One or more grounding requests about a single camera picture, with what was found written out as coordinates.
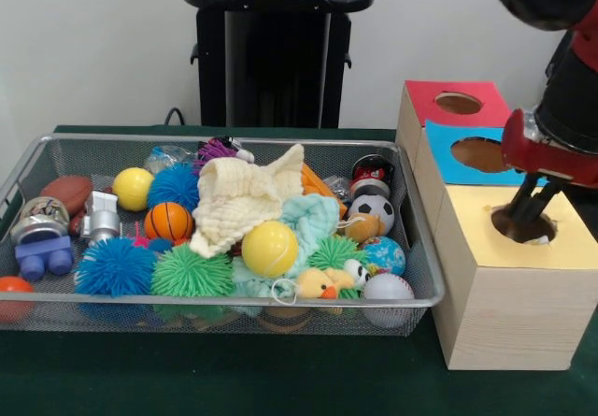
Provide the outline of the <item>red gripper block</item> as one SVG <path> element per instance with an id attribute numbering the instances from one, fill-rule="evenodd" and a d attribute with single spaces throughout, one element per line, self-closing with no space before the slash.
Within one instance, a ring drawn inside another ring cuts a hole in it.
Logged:
<path id="1" fill-rule="evenodd" d="M 506 206 L 506 214 L 514 222 L 536 220 L 562 190 L 564 180 L 585 188 L 597 187 L 597 156 L 571 151 L 543 136 L 530 111 L 512 112 L 502 135 L 502 153 L 507 165 L 527 173 Z M 539 177 L 535 173 L 548 176 L 537 193 L 534 189 Z"/>

